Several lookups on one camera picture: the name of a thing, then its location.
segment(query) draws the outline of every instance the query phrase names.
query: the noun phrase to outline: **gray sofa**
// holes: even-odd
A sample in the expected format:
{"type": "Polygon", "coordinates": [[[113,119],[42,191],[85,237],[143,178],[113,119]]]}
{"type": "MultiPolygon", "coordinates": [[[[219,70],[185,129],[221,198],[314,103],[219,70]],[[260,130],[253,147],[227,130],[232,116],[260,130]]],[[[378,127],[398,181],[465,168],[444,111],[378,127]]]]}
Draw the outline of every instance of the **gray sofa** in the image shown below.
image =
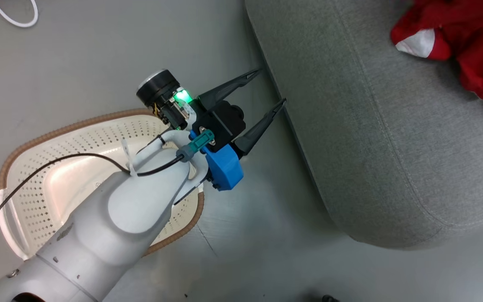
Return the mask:
{"type": "Polygon", "coordinates": [[[247,0],[320,195],[352,238],[440,245],[483,227],[483,101],[389,40],[403,0],[247,0]]]}

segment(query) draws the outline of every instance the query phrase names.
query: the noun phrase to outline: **sofa seam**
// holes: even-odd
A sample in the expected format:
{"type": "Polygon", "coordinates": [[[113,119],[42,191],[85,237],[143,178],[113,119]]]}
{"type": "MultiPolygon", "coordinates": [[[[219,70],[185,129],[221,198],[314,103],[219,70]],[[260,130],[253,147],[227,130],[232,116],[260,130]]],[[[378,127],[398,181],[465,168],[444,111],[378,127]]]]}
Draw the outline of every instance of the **sofa seam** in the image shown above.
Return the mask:
{"type": "Polygon", "coordinates": [[[396,168],[399,171],[401,171],[402,181],[406,185],[406,188],[408,188],[408,191],[410,192],[411,197],[413,197],[414,204],[417,206],[417,208],[421,211],[421,213],[426,218],[435,222],[434,219],[436,219],[436,217],[433,214],[431,214],[428,210],[426,210],[424,208],[424,206],[422,206],[422,203],[420,201],[420,197],[418,197],[418,195],[416,194],[416,192],[412,188],[412,185],[410,183],[408,183],[410,181],[407,180],[407,177],[405,177],[406,179],[404,179],[404,174],[406,174],[407,172],[405,171],[403,164],[400,161],[399,152],[397,151],[397,149],[394,145],[395,142],[393,141],[393,138],[391,137],[390,131],[388,129],[388,124],[384,121],[383,114],[381,113],[381,111],[379,109],[376,97],[374,95],[374,90],[373,90],[373,88],[370,84],[370,81],[368,80],[368,78],[366,76],[366,68],[364,67],[364,64],[362,63],[361,57],[359,55],[357,48],[355,47],[355,44],[351,42],[351,31],[350,31],[349,27],[347,26],[347,24],[344,22],[342,12],[340,11],[340,9],[337,5],[337,1],[333,0],[332,3],[333,3],[335,10],[337,11],[337,13],[339,15],[339,17],[338,17],[339,22],[341,23],[341,25],[343,26],[343,29],[345,30],[346,44],[350,48],[351,52],[355,54],[354,60],[356,61],[358,67],[360,68],[360,71],[361,71],[361,74],[362,74],[362,79],[363,79],[364,84],[365,84],[364,88],[366,90],[368,90],[367,93],[368,93],[369,98],[370,98],[370,106],[372,107],[372,111],[374,111],[374,114],[376,115],[379,130],[381,131],[381,133],[383,134],[383,137],[385,138],[385,141],[386,141],[385,143],[387,144],[388,149],[391,151],[392,154],[394,154],[393,162],[394,162],[396,168]]]}
{"type": "Polygon", "coordinates": [[[445,226],[441,226],[433,235],[431,235],[430,237],[426,238],[426,239],[422,239],[422,240],[419,240],[419,241],[416,241],[415,243],[412,243],[410,245],[405,245],[403,246],[402,248],[404,249],[408,249],[408,248],[414,248],[418,245],[421,245],[422,243],[425,243],[425,242],[429,242],[430,240],[434,239],[440,232],[441,230],[445,228],[445,226]]]}
{"type": "Polygon", "coordinates": [[[349,27],[347,26],[347,24],[344,22],[343,15],[342,15],[340,9],[338,8],[336,0],[333,0],[333,6],[335,7],[335,10],[339,14],[339,22],[342,24],[343,28],[346,31],[346,36],[348,38],[346,40],[347,45],[349,46],[350,49],[354,50],[355,59],[356,59],[358,65],[359,65],[359,67],[362,71],[362,76],[363,76],[364,82],[366,84],[366,88],[368,89],[369,94],[370,94],[370,99],[371,99],[370,105],[372,106],[372,110],[374,111],[374,113],[376,114],[376,117],[378,119],[379,129],[381,130],[382,134],[389,140],[387,142],[387,147],[389,147],[391,152],[395,154],[395,159],[398,161],[398,163],[395,162],[396,167],[405,174],[405,179],[404,179],[404,175],[402,175],[402,180],[404,181],[404,184],[406,185],[406,187],[408,187],[410,194],[412,195],[413,199],[415,200],[415,205],[419,208],[419,210],[421,210],[421,212],[424,214],[424,216],[426,216],[427,218],[429,218],[432,221],[433,221],[433,219],[431,217],[433,217],[435,220],[437,220],[437,222],[439,222],[440,224],[445,225],[449,228],[469,227],[469,226],[475,226],[475,225],[483,224],[483,219],[475,221],[475,222],[471,222],[470,224],[454,224],[452,222],[448,222],[448,221],[444,220],[443,218],[437,216],[436,214],[432,213],[433,210],[431,210],[426,204],[424,204],[422,202],[422,198],[420,197],[420,195],[418,193],[418,188],[416,187],[415,183],[413,182],[413,179],[411,177],[410,172],[408,171],[408,169],[404,165],[400,151],[398,150],[395,139],[392,135],[391,130],[389,129],[389,125],[385,121],[383,113],[381,113],[381,108],[380,108],[379,102],[377,101],[377,98],[374,95],[374,89],[372,88],[372,84],[370,83],[370,81],[368,80],[368,78],[366,76],[366,67],[362,63],[362,60],[360,58],[360,55],[359,55],[357,48],[355,47],[355,44],[350,42],[350,39],[352,37],[351,31],[350,31],[349,27]]]}

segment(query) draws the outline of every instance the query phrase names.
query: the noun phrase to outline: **green led light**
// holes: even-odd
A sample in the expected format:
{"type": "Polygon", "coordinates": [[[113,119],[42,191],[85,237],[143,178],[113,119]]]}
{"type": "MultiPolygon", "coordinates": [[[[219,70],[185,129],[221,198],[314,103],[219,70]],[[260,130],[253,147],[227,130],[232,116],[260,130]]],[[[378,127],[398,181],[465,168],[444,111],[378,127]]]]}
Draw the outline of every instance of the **green led light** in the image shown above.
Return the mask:
{"type": "Polygon", "coordinates": [[[190,97],[190,94],[187,93],[187,91],[185,89],[184,90],[180,90],[179,92],[177,92],[174,95],[174,99],[177,100],[177,101],[185,101],[188,104],[191,101],[193,101],[193,99],[190,97]]]}

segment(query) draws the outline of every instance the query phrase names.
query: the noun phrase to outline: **black cable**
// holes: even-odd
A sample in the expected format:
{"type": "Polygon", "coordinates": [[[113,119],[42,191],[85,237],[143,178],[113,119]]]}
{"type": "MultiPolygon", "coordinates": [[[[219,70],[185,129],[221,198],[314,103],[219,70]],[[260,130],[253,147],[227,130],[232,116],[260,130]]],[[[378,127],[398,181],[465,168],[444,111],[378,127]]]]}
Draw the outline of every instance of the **black cable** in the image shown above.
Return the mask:
{"type": "Polygon", "coordinates": [[[165,144],[166,144],[166,143],[165,143],[165,140],[163,139],[163,137],[161,137],[161,134],[158,134],[158,136],[156,136],[156,138],[158,138],[158,139],[160,139],[160,140],[161,140],[161,144],[162,144],[162,145],[165,145],[165,144]]]}
{"type": "MultiPolygon", "coordinates": [[[[33,173],[31,173],[29,176],[27,176],[27,178],[25,178],[25,180],[23,180],[5,199],[4,201],[0,204],[0,211],[1,209],[8,203],[8,201],[12,198],[12,196],[14,196],[14,194],[16,194],[17,191],[19,191],[19,189],[21,189],[21,187],[23,187],[23,185],[25,185],[31,178],[33,178],[36,174],[38,174],[40,171],[44,170],[44,168],[48,167],[48,166],[51,166],[52,164],[56,163],[56,162],[59,162],[59,161],[62,161],[62,160],[66,160],[66,159],[70,159],[72,157],[79,157],[79,156],[92,156],[92,157],[99,157],[103,160],[106,160],[106,161],[109,161],[111,162],[112,164],[114,164],[117,168],[119,168],[122,172],[125,172],[126,174],[130,174],[130,171],[127,170],[126,168],[124,168],[123,166],[121,166],[119,163],[117,163],[115,160],[112,160],[110,159],[109,157],[107,156],[103,156],[101,154],[96,154],[96,153],[78,153],[78,154],[71,154],[71,155],[66,155],[66,156],[62,156],[62,157],[59,157],[55,160],[52,160],[52,161],[49,161],[48,163],[42,165],[40,168],[38,168],[37,170],[35,170],[33,173]]],[[[152,174],[155,174],[155,173],[158,173],[158,172],[161,172],[171,166],[173,166],[173,164],[176,164],[177,162],[179,162],[180,160],[182,160],[182,158],[184,158],[184,155],[179,155],[177,156],[174,160],[164,164],[163,166],[159,167],[159,168],[155,168],[154,170],[150,170],[148,172],[142,172],[142,173],[138,173],[138,176],[149,176],[149,175],[152,175],[152,174]]]]}
{"type": "Polygon", "coordinates": [[[180,154],[178,155],[177,157],[175,157],[174,160],[172,161],[169,161],[168,163],[164,164],[163,166],[159,167],[159,168],[155,168],[154,170],[150,170],[148,172],[141,172],[141,173],[138,173],[138,176],[149,176],[149,175],[152,175],[152,174],[156,174],[157,172],[161,172],[167,168],[169,168],[170,166],[172,166],[173,164],[179,162],[182,160],[182,158],[184,158],[184,155],[180,154]]]}

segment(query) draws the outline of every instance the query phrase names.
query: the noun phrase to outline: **cable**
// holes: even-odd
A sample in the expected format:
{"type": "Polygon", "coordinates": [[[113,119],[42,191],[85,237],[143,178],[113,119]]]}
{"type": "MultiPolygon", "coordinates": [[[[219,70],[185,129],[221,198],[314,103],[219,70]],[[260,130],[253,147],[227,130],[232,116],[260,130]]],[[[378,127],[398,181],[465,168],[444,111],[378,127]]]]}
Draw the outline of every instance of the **cable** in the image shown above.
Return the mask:
{"type": "Polygon", "coordinates": [[[23,28],[31,27],[31,26],[35,25],[36,22],[39,19],[39,10],[36,7],[35,0],[31,0],[31,4],[33,4],[34,17],[33,17],[33,20],[31,20],[31,22],[29,22],[29,23],[19,23],[19,22],[14,21],[1,8],[0,8],[0,15],[2,17],[4,17],[5,20],[10,22],[12,25],[16,25],[17,27],[23,27],[23,28]]]}
{"type": "Polygon", "coordinates": [[[138,173],[138,176],[149,176],[149,175],[152,175],[152,174],[156,174],[157,172],[161,172],[161,171],[167,169],[168,167],[172,166],[173,164],[181,161],[182,158],[184,158],[184,155],[180,154],[174,160],[169,161],[168,163],[164,164],[163,166],[161,166],[159,168],[155,168],[154,170],[150,170],[148,172],[138,173]]]}
{"type": "MultiPolygon", "coordinates": [[[[66,159],[70,159],[70,158],[73,158],[73,157],[79,157],[79,156],[92,156],[92,157],[99,157],[103,160],[106,160],[106,161],[109,161],[111,162],[112,164],[114,164],[117,168],[119,168],[119,170],[121,170],[122,172],[126,173],[126,174],[130,174],[130,171],[127,170],[126,168],[124,168],[123,166],[121,166],[119,163],[117,163],[115,160],[112,160],[110,159],[109,157],[107,156],[103,156],[101,154],[96,154],[96,153],[78,153],[78,154],[71,154],[71,155],[66,155],[66,156],[62,156],[62,157],[59,157],[55,160],[52,160],[52,161],[49,161],[48,163],[42,165],[40,168],[38,168],[37,170],[35,170],[33,173],[31,173],[29,176],[27,176],[27,178],[25,178],[5,199],[4,201],[0,204],[0,211],[1,209],[8,203],[8,201],[10,201],[10,199],[12,198],[12,196],[14,196],[14,194],[16,194],[17,191],[19,191],[19,189],[21,189],[21,187],[23,187],[23,185],[25,185],[31,178],[33,178],[33,176],[35,176],[36,174],[38,174],[40,171],[44,170],[44,168],[48,167],[48,166],[51,166],[52,164],[56,163],[56,162],[60,162],[62,160],[66,160],[66,159]]],[[[168,163],[164,164],[163,166],[159,167],[159,168],[155,168],[154,170],[150,170],[148,172],[141,172],[141,173],[138,173],[138,176],[150,176],[152,174],[156,174],[158,172],[161,172],[171,166],[173,166],[174,164],[176,164],[177,162],[181,161],[182,158],[184,158],[183,155],[178,155],[174,160],[172,161],[169,161],[168,163]]]]}

